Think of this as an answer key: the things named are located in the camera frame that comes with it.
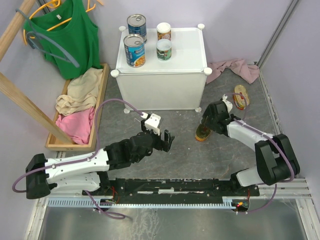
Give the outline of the oval gold tin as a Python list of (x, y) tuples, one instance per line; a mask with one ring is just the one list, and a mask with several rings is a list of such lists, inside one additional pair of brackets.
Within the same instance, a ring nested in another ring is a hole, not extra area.
[(239, 110), (244, 110), (250, 105), (247, 89), (243, 85), (238, 84), (234, 87), (233, 101)]
[(195, 131), (195, 139), (199, 142), (203, 142), (211, 133), (212, 130), (210, 128), (206, 127), (203, 123), (200, 123)]

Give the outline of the blue can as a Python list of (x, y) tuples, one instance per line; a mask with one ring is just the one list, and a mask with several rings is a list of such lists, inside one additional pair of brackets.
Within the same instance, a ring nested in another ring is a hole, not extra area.
[(147, 42), (147, 25), (146, 17), (142, 14), (132, 14), (127, 18), (129, 34), (142, 36), (144, 42)]
[(145, 41), (139, 34), (129, 34), (123, 39), (126, 62), (130, 67), (138, 68), (145, 64)]

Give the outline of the green can white lid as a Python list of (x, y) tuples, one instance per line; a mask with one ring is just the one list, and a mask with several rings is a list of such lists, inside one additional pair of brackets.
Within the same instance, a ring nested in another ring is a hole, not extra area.
[(160, 39), (156, 43), (157, 58), (162, 61), (167, 61), (172, 56), (172, 42), (168, 39)]

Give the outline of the orange can white lid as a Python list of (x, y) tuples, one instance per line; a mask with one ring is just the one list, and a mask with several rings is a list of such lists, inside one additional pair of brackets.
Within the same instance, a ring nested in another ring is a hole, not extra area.
[(171, 34), (171, 25), (167, 22), (161, 22), (156, 27), (157, 31), (157, 40), (161, 39), (167, 39), (171, 40), (172, 34)]

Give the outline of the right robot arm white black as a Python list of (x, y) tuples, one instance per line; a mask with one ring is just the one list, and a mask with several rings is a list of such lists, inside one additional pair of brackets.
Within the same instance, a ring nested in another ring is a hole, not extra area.
[(289, 138), (282, 133), (272, 135), (248, 125), (229, 113), (230, 105), (222, 99), (210, 103), (202, 115), (201, 124), (209, 131), (241, 142), (255, 153), (255, 167), (232, 175), (231, 193), (240, 196), (252, 185), (272, 186), (292, 181), (301, 168)]

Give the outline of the white cube cabinet counter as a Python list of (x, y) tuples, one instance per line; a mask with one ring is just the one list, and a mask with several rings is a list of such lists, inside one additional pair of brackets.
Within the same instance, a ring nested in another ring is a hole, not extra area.
[(129, 34), (121, 26), (121, 37), (115, 69), (121, 97), (133, 108), (151, 110), (194, 110), (201, 112), (201, 100), (207, 77), (212, 73), (207, 65), (203, 30), (197, 27), (172, 28), (172, 55), (168, 60), (157, 57), (157, 31), (147, 29), (145, 63), (140, 67), (129, 66), (126, 60), (124, 38)]

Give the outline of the mauve cloth on floor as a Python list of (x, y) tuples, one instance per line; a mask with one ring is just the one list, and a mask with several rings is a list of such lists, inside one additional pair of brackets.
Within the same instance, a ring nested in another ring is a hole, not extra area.
[(212, 73), (207, 77), (206, 84), (217, 79), (225, 69), (230, 69), (249, 84), (252, 84), (260, 75), (260, 69), (257, 65), (247, 64), (242, 58), (209, 63), (208, 67)]

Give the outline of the beige cloth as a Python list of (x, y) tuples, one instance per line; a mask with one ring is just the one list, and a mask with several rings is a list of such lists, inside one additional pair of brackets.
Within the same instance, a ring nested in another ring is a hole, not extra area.
[(67, 93), (56, 99), (55, 109), (64, 116), (85, 111), (97, 103), (103, 69), (90, 68), (83, 75), (71, 80)]

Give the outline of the green tank top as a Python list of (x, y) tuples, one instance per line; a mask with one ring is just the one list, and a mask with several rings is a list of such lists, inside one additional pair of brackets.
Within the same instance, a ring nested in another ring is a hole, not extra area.
[(88, 69), (100, 69), (100, 50), (98, 26), (95, 25), (88, 14), (79, 11), (77, 15), (73, 15), (71, 21), (59, 27), (58, 30), (46, 31), (36, 24), (31, 26), (31, 31), (44, 35), (64, 50), (66, 50), (76, 61), (79, 67), (73, 63), (67, 62), (64, 53), (48, 40), (35, 38), (33, 41), (44, 50), (44, 58), (48, 62), (57, 67), (61, 76), (68, 80), (83, 75)]

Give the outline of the orange clothes hanger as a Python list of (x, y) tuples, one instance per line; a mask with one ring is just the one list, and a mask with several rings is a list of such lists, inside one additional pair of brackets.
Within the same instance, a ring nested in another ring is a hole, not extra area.
[[(39, 28), (43, 28), (48, 32), (58, 30), (70, 22), (73, 15), (77, 15), (78, 12), (88, 13), (97, 6), (92, 0), (87, 0), (84, 6), (80, 5), (81, 0), (66, 0), (65, 2), (62, 2), (62, 0), (48, 0), (26, 18), (22, 31), (24, 44), (27, 45), (28, 40), (36, 38), (35, 36), (27, 37), (27, 32), (31, 30), (29, 23), (32, 27), (36, 27), (36, 24), (38, 24)], [(36, 16), (44, 8), (49, 8), (51, 11), (42, 16)]]

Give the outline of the wooden rack pole lower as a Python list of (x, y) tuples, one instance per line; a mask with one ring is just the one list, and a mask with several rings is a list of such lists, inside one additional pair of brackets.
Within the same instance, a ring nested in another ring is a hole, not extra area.
[(63, 132), (42, 110), (40, 110), (14, 83), (0, 73), (0, 91), (45, 127), (63, 143), (72, 144), (71, 138)]

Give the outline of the wooden rack pole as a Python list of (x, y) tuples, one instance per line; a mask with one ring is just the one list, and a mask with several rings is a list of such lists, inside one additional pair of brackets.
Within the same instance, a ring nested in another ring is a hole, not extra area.
[[(18, 10), (22, 11), (23, 14), (28, 15), (35, 2), (35, 0), (24, 0)], [(0, 38), (0, 60), (5, 56), (24, 21), (25, 17), (21, 13), (16, 12)]]
[(63, 132), (42, 110), (40, 110), (14, 83), (0, 73), (0, 91), (45, 127), (63, 143), (72, 144), (71, 138)]

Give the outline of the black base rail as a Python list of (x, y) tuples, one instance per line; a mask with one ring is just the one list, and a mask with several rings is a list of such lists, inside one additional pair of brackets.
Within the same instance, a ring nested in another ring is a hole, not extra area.
[(223, 197), (260, 196), (256, 185), (242, 187), (235, 180), (209, 179), (138, 179), (103, 180), (90, 194), (110, 197), (117, 204), (207, 204), (223, 202)]

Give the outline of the aluminium frame post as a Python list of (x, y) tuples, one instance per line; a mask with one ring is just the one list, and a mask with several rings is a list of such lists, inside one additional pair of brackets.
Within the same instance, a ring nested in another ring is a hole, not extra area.
[(282, 32), (286, 28), (287, 24), (289, 23), (292, 15), (294, 14), (296, 8), (298, 7), (300, 0), (291, 0), (289, 2), (288, 7), (286, 8), (283, 16), (281, 17), (277, 27), (275, 28), (273, 34), (271, 35), (264, 51), (262, 52), (261, 57), (259, 58), (257, 62), (257, 66), (262, 69), (265, 62), (267, 61), (269, 55), (271, 54), (273, 48), (275, 47), (278, 39), (280, 38)]

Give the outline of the aluminium floor rail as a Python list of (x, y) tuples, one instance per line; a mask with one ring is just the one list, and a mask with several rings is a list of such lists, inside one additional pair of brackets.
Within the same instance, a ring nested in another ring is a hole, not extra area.
[[(255, 198), (255, 197), (271, 197), (272, 195), (279, 195), (285, 197), (295, 197), (295, 196), (309, 196), (309, 189), (305, 179), (295, 178), (291, 182), (280, 182), (274, 185), (259, 184), (255, 185), (258, 187), (260, 196), (251, 196), (246, 199)], [(90, 194), (91, 191), (76, 190), (72, 193), (68, 193), (65, 190), (51, 193), (47, 197), (49, 198), (82, 198)], [(111, 197), (93, 197), (93, 198), (102, 198), (102, 199), (111, 199)], [(223, 198), (233, 198), (233, 199), (245, 199), (243, 197), (223, 197)]]

